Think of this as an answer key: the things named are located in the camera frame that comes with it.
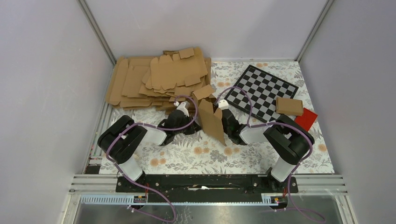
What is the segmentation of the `brown cardboard box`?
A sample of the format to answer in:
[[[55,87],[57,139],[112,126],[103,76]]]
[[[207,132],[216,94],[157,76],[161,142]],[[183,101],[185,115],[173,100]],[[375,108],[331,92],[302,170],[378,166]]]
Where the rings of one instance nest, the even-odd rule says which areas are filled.
[[[214,106],[216,100],[213,96],[214,92],[215,90],[208,84],[195,90],[192,96],[198,105],[198,120],[204,133],[226,146],[222,124],[222,111]]]

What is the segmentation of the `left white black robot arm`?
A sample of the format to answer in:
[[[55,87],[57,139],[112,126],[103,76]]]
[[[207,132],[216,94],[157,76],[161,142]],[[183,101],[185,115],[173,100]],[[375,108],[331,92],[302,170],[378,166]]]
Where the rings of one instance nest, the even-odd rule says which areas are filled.
[[[178,134],[191,135],[201,127],[187,113],[176,109],[158,125],[135,122],[123,115],[115,121],[98,139],[98,146],[106,153],[106,158],[115,164],[126,178],[127,186],[134,192],[144,188],[144,171],[134,158],[134,153],[142,143],[157,146],[170,144]]]

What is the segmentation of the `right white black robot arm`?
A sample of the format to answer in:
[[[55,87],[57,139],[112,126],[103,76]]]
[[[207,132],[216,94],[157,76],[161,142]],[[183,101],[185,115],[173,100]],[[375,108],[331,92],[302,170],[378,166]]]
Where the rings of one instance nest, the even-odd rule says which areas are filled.
[[[236,145],[268,142],[278,153],[279,159],[270,170],[269,189],[280,192],[286,187],[286,179],[302,158],[310,151],[314,138],[287,115],[277,120],[249,127],[241,124],[229,109],[222,109],[224,133]]]

